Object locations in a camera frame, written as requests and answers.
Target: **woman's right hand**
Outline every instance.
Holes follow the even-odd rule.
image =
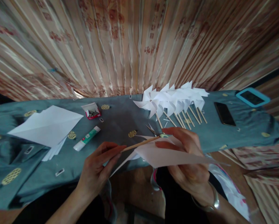
[[[162,131],[180,140],[183,147],[180,148],[165,141],[156,142],[155,144],[157,147],[204,156],[196,133],[183,128],[174,127],[164,128]],[[190,193],[202,206],[212,205],[214,202],[213,190],[208,183],[210,177],[208,168],[208,164],[168,166],[168,170],[176,183],[178,183],[182,189]]]

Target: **wrist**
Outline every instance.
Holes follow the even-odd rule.
[[[212,206],[215,201],[214,192],[209,182],[205,183],[202,192],[192,194],[192,196],[203,207]]]
[[[85,193],[78,188],[75,188],[71,195],[78,204],[86,207],[95,199],[92,194]]]

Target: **glue stick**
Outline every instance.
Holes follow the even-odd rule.
[[[101,129],[94,127],[82,140],[80,140],[73,148],[80,151]]]

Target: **red box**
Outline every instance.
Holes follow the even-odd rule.
[[[91,104],[83,105],[81,107],[86,112],[86,117],[89,120],[92,120],[92,119],[94,119],[96,117],[100,117],[101,116],[101,113],[100,113],[96,103],[91,103]]]

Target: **scissor handle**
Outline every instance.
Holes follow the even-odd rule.
[[[165,134],[160,134],[159,135],[161,138],[168,138],[168,135],[165,135]]]

